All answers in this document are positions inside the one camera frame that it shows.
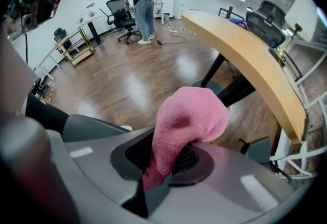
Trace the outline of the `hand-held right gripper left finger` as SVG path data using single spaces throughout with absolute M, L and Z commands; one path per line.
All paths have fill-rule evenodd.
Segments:
M 144 132 L 65 143 L 59 133 L 47 131 L 52 160 L 72 197 L 78 224 L 151 224 L 121 207 L 137 182 L 123 179 L 110 162 L 115 147 Z

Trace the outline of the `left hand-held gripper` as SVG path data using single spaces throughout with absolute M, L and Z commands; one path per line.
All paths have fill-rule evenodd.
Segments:
M 5 11 L 5 32 L 8 38 L 17 38 L 55 16 L 61 0 L 11 0 Z

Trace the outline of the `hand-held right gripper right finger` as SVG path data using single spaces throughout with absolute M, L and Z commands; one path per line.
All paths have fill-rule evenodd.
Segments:
M 172 187 L 149 216 L 154 224 L 238 224 L 280 205 L 294 189 L 245 155 L 211 145 L 195 145 L 214 160 L 212 173 L 193 186 Z

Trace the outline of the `pink cloth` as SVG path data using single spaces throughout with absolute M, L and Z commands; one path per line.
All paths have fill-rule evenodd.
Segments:
M 156 115 L 150 165 L 142 177 L 144 190 L 164 182 L 187 144 L 217 139 L 228 121 L 229 110 L 210 89 L 181 87 L 168 97 Z

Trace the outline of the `blue cloth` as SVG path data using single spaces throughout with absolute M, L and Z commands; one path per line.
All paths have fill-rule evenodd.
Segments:
M 248 25 L 247 25 L 247 22 L 243 19 L 237 19 L 237 18 L 230 18 L 229 19 L 230 22 L 246 29 L 247 31 L 249 31 L 249 28 L 248 28 Z

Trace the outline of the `black mesh office chair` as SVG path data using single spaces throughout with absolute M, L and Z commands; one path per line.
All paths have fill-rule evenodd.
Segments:
M 126 34 L 117 39 L 118 42 L 121 42 L 121 39 L 125 38 L 125 43 L 128 45 L 131 36 L 141 36 L 140 32 L 135 30 L 135 19 L 125 8 L 124 0 L 109 0 L 106 2 L 106 6 L 111 11 L 110 15 L 107 15 L 102 9 L 100 11 L 107 17 L 107 24 L 113 24 L 117 29 L 127 31 Z
M 64 37 L 67 36 L 66 30 L 63 30 L 62 28 L 58 28 L 55 32 L 54 32 L 54 40 L 56 42 L 58 42 L 59 40 L 63 39 Z M 68 40 L 63 47 L 65 49 L 68 49 L 69 47 L 71 47 L 72 43 L 70 40 Z
M 270 1 L 262 1 L 256 11 L 246 13 L 249 30 L 257 35 L 269 47 L 277 48 L 286 39 L 282 32 L 285 24 L 285 12 Z

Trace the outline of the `black folding chair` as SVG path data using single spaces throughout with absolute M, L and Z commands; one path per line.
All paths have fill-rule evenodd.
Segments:
M 246 142 L 243 139 L 239 139 L 239 142 L 243 143 L 243 146 L 240 149 L 240 152 L 243 155 L 266 167 L 273 173 L 280 173 L 282 177 L 285 177 L 288 180 L 288 183 L 292 182 L 291 177 L 270 160 L 271 141 L 269 137 L 263 137 L 251 142 Z

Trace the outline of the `desk with black legs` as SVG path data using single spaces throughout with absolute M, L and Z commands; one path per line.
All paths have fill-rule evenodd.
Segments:
M 91 3 L 88 5 L 85 10 L 80 12 L 77 24 L 79 27 L 82 27 L 84 25 L 87 25 L 90 32 L 93 35 L 93 39 L 97 43 L 97 45 L 100 45 L 102 43 L 102 40 L 100 39 L 99 34 L 96 31 L 96 28 L 94 26 L 93 21 L 95 21 L 98 16 L 96 16 L 96 11 L 95 11 L 95 2 Z

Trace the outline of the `gold metal rack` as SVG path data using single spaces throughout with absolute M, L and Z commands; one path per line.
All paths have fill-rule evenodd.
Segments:
M 82 28 L 77 28 L 72 34 L 58 40 L 55 47 L 73 67 L 95 54 L 95 49 Z

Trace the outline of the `person's black trousers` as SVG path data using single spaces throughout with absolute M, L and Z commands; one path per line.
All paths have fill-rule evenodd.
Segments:
M 62 135 L 64 125 L 69 118 L 67 113 L 44 103 L 31 92 L 27 96 L 25 116 L 38 121 L 45 129 L 56 131 L 60 135 Z

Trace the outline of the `person's beige shirt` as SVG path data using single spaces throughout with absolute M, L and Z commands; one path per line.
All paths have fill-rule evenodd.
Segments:
M 0 119 L 24 114 L 36 74 L 23 60 L 0 27 Z

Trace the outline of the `round wooden table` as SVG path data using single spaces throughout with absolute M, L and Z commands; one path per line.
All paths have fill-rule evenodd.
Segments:
M 260 38 L 228 19 L 186 11 L 184 24 L 204 43 L 228 59 L 266 102 L 292 143 L 302 143 L 307 115 L 287 68 L 281 68 Z

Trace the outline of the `white water dispenser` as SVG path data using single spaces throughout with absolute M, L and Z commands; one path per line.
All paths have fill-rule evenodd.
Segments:
M 184 7 L 184 0 L 173 0 L 173 17 L 177 20 L 181 20 Z

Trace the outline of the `black stair railing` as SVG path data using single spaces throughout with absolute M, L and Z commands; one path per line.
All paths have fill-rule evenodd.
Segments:
M 233 12 L 233 7 L 229 7 L 229 9 L 220 8 L 218 15 L 226 19 L 236 18 L 245 20 L 245 17 Z

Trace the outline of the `white-shade brass table lamp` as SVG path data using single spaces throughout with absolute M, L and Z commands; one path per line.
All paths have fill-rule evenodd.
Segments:
M 312 0 L 295 0 L 290 10 L 285 16 L 285 21 L 291 28 L 293 35 L 288 39 L 286 45 L 281 50 L 269 49 L 269 52 L 278 62 L 281 68 L 285 67 L 283 61 L 284 54 L 288 46 L 293 42 L 296 35 L 304 41 L 310 42 L 316 28 L 318 19 L 316 5 Z

